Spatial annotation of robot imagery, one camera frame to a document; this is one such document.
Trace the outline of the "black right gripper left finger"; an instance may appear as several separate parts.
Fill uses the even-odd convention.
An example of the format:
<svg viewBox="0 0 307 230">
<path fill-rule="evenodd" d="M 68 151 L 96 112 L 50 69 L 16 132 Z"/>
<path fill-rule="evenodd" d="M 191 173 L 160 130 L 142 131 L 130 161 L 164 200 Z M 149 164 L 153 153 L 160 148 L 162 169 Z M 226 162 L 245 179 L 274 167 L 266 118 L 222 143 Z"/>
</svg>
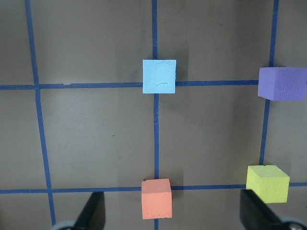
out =
<svg viewBox="0 0 307 230">
<path fill-rule="evenodd" d="M 74 230 L 103 230 L 106 224 L 104 192 L 93 192 L 73 225 Z"/>
</svg>

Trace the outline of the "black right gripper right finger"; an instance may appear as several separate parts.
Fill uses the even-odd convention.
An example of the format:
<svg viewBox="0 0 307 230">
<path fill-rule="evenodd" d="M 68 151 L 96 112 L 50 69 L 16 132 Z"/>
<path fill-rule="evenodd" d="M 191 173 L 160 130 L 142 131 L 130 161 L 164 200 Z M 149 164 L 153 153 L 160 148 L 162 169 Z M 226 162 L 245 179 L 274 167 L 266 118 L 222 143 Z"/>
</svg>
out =
<svg viewBox="0 0 307 230">
<path fill-rule="evenodd" d="M 246 230 L 285 229 L 285 224 L 252 190 L 240 191 L 240 220 Z"/>
</svg>

